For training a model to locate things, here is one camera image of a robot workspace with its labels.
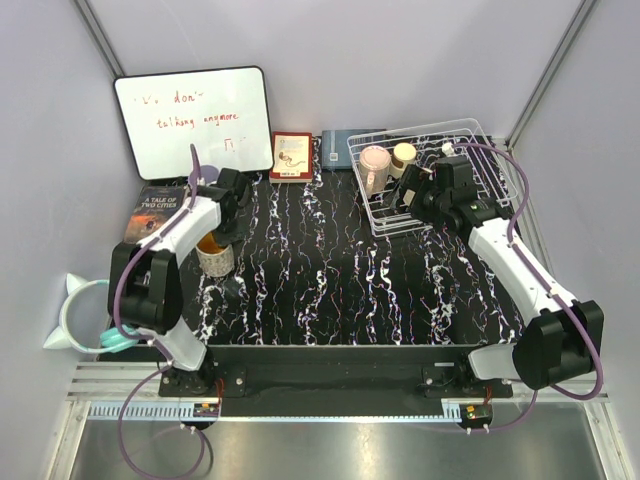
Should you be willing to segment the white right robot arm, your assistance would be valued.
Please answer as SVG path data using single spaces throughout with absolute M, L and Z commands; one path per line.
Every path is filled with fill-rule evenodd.
M 454 384 L 476 396 L 490 380 L 520 381 L 538 391 L 562 389 L 564 381 L 595 373 L 593 390 L 576 394 L 589 400 L 603 386 L 600 345 L 604 313 L 593 301 L 579 301 L 532 255 L 515 232 L 515 216 L 495 199 L 481 197 L 471 162 L 464 156 L 436 161 L 429 169 L 406 167 L 399 193 L 409 198 L 411 217 L 457 234 L 497 276 L 525 324 L 515 344 L 472 350 L 454 371 Z

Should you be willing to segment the white patterned mug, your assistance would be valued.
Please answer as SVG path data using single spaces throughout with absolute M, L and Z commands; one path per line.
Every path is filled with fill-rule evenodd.
M 224 277 L 235 268 L 232 246 L 221 246 L 212 232 L 207 233 L 197 243 L 196 253 L 203 273 L 209 277 Z

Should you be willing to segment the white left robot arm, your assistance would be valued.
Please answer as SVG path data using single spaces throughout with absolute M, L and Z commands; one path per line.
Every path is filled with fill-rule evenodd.
M 213 183 L 194 185 L 158 231 L 112 252 L 107 309 L 117 330 L 158 349 L 196 396 L 214 388 L 216 372 L 204 364 L 207 348 L 183 318 L 180 266 L 206 234 L 234 222 L 250 189 L 243 173 L 224 168 Z

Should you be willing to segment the lavender cup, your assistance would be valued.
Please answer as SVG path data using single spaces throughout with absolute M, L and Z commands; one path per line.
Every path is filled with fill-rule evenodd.
M 200 167 L 200 173 L 197 177 L 197 183 L 199 186 L 210 185 L 217 182 L 220 171 L 213 165 L 202 165 Z

